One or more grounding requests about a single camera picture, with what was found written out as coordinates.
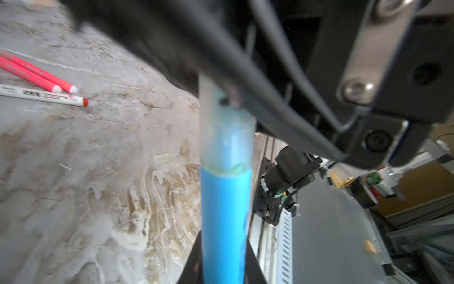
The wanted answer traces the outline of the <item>pink highlighter pen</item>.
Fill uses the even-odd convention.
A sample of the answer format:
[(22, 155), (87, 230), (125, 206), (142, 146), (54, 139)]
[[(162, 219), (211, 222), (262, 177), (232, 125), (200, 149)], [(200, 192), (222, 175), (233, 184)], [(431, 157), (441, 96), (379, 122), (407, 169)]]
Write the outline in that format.
[(37, 85), (43, 88), (46, 91), (54, 92), (54, 93), (62, 93), (62, 89), (59, 85), (31, 72), (27, 69), (13, 63), (12, 61), (1, 58), (1, 68), (5, 69), (6, 71), (13, 73), (14, 75), (19, 76), (34, 85)]
[(12, 61), (16, 65), (19, 65), (19, 66), (29, 70), (30, 72), (33, 72), (49, 81), (55, 83), (56, 85), (60, 86), (62, 90), (66, 91), (68, 93), (76, 94), (79, 92), (78, 88), (75, 87), (74, 85), (52, 75), (51, 73), (48, 73), (48, 72), (40, 69), (39, 67), (37, 67), (35, 65), (32, 65), (29, 62), (26, 62), (25, 60), (20, 59), (17, 56), (14, 56), (7, 52), (1, 52), (1, 57), (8, 59), (9, 61)]

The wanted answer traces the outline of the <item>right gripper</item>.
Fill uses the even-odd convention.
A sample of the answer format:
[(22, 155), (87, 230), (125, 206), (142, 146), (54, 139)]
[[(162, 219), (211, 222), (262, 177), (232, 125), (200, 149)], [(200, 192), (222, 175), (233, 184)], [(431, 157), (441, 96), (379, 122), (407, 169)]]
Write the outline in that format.
[(200, 74), (288, 145), (362, 169), (403, 166), (454, 115), (452, 1), (64, 1), (201, 93)]

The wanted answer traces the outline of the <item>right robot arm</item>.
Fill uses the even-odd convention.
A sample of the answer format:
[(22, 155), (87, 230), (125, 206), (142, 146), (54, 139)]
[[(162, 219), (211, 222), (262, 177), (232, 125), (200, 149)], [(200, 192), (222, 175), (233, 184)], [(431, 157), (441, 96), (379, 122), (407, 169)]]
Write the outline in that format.
[(205, 74), (287, 143), (259, 202), (313, 179), (315, 156), (403, 166), (454, 114), (452, 1), (64, 1), (199, 97)]

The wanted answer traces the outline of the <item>clear blue pen cap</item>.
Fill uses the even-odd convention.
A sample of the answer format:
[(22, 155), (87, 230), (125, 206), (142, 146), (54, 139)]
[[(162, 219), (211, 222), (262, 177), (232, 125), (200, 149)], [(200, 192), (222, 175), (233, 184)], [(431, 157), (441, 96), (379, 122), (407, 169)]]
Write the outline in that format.
[(199, 75), (201, 165), (218, 176), (252, 171), (256, 119), (229, 102), (227, 93)]

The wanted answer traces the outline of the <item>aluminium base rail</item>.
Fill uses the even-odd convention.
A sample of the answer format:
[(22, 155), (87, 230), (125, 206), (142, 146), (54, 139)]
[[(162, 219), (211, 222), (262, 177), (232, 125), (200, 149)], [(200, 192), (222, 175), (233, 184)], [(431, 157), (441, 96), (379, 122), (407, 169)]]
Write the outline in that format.
[(249, 242), (269, 284), (410, 284), (387, 251), (372, 212), (316, 176), (296, 206), (256, 205)]

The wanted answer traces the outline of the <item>blue highlighter pen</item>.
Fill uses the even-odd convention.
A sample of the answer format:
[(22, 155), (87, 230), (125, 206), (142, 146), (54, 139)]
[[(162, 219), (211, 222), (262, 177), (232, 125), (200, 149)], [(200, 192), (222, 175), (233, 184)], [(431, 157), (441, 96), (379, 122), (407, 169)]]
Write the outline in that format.
[(251, 169), (226, 177), (201, 168), (205, 284), (244, 282), (251, 175)]

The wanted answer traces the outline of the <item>white red-tipped marker pen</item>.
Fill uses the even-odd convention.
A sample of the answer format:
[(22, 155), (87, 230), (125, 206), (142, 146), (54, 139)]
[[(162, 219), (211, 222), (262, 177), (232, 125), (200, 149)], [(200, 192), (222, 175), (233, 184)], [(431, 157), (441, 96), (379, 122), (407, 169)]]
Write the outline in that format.
[(78, 107), (88, 107), (89, 100), (84, 97), (53, 93), (47, 91), (37, 91), (33, 89), (20, 88), (16, 86), (1, 85), (1, 96), (29, 99), (34, 101), (52, 102), (56, 104), (74, 105)]

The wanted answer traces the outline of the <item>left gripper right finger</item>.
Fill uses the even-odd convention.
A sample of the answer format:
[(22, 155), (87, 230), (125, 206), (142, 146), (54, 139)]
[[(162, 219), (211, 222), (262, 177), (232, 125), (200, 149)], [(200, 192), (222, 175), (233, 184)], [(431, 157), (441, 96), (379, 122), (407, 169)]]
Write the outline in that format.
[(260, 264), (254, 254), (253, 248), (248, 239), (246, 239), (245, 253), (245, 284), (267, 284), (263, 275)]

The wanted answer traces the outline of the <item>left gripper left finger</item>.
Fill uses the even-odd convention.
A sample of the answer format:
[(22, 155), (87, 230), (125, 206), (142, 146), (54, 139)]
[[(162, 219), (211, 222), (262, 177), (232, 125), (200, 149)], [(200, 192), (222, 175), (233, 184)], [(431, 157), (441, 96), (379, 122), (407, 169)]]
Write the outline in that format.
[(203, 284), (201, 231), (197, 235), (188, 260), (176, 284)]

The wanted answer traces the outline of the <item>clear green pen cap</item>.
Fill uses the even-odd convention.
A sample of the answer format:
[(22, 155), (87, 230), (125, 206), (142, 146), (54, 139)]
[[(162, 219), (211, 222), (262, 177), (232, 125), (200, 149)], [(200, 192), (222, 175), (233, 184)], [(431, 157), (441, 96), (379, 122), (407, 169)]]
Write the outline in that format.
[(154, 163), (167, 163), (173, 159), (173, 155), (171, 153), (161, 153), (153, 155), (151, 158)]

